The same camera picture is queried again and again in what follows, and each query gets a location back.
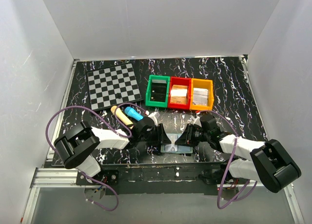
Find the black front base bar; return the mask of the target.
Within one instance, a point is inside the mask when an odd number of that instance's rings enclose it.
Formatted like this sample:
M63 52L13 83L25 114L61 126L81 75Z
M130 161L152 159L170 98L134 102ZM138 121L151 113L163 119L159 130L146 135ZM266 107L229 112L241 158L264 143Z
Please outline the black front base bar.
M225 168L223 162L173 164L111 164L103 165L91 180L82 173L77 185L99 186L105 183L121 194L205 194L217 195Z

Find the green plastic bin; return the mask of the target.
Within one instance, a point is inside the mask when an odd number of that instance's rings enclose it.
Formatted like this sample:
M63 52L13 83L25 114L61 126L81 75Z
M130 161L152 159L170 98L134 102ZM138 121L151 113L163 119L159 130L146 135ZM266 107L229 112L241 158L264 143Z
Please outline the green plastic bin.
M150 75L146 90L145 105L148 107L167 108L169 87L169 76Z

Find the red plastic bin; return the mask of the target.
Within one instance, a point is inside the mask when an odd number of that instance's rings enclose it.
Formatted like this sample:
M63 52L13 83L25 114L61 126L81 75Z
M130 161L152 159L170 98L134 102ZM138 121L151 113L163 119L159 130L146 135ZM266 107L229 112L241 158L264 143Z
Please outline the red plastic bin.
M189 110L191 102L191 79L172 76L169 87L169 109Z

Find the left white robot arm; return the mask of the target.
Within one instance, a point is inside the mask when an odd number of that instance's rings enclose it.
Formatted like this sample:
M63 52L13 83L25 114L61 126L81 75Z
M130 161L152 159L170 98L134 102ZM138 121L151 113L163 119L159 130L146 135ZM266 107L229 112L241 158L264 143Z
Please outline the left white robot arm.
M122 137L125 132L97 129L83 121L57 138L54 146L66 169L76 168L87 175L88 181L99 185L104 178L99 162L92 156L96 149L124 149L147 142L154 147L171 144L162 124L156 125L150 117L143 117L136 124L127 123L132 137Z

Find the black grey chessboard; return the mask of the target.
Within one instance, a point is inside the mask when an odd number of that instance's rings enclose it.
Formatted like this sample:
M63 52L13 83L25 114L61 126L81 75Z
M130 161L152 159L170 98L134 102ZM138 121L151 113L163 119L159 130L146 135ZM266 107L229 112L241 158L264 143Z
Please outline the black grey chessboard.
M132 63L101 68L87 73L90 109L98 112L122 103L143 99Z

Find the black cards in green bin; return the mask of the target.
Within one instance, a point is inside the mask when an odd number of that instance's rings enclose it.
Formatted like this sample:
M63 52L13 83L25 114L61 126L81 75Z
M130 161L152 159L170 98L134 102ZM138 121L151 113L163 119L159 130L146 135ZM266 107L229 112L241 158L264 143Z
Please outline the black cards in green bin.
M151 83L151 101L165 102L167 93L167 81L153 79Z

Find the orange plastic bin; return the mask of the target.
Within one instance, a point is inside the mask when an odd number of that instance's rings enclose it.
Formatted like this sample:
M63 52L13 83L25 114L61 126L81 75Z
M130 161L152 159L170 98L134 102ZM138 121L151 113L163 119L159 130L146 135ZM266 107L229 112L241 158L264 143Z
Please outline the orange plastic bin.
M192 78L190 110L211 111L214 105L213 87L212 80Z

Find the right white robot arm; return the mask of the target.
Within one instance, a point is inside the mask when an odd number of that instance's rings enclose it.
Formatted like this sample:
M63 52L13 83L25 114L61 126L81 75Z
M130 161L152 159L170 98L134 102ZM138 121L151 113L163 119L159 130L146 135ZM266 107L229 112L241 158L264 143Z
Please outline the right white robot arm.
M254 180L277 193L302 175L279 141L253 141L235 136L221 130L210 113L197 118L194 124L188 124L175 144L195 147L200 142L207 142L221 153L234 153L220 169L221 180L227 184L239 178Z

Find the blue plastic marker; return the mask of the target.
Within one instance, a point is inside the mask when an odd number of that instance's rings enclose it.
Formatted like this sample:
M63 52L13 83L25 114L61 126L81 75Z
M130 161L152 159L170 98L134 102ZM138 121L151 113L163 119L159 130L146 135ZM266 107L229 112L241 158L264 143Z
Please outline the blue plastic marker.
M126 107L125 113L128 117L135 119L136 121L140 121L143 119L143 116L139 114L134 108L132 107Z

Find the silver grey credit card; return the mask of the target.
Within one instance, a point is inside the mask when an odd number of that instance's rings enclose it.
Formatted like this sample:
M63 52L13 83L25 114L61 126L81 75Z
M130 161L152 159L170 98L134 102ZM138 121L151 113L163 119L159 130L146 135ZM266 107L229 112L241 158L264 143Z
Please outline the silver grey credit card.
M182 150L179 149L178 145L170 144L164 146L164 151L167 153L182 153Z

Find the grey-green card holder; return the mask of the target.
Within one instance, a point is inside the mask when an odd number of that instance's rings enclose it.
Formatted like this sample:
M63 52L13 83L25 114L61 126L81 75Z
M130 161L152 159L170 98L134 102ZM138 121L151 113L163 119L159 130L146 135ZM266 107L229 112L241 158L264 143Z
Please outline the grey-green card holder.
M173 153L173 154L192 154L193 148L189 146L176 145L175 141L181 136L181 133L169 133L168 138L171 140L171 144L162 145L160 152Z

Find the white cards in orange bin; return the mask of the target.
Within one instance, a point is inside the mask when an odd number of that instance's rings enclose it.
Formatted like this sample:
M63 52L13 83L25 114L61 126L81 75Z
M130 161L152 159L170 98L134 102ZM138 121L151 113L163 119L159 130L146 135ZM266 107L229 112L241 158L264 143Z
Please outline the white cards in orange bin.
M193 105L208 106L209 90L204 88L193 88Z

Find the brown cards in red bin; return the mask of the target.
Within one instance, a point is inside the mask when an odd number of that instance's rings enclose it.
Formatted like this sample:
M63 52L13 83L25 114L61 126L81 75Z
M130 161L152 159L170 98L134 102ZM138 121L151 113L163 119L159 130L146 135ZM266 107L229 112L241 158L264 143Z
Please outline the brown cards in red bin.
M170 103L187 104L188 87L185 85L173 85L170 91Z

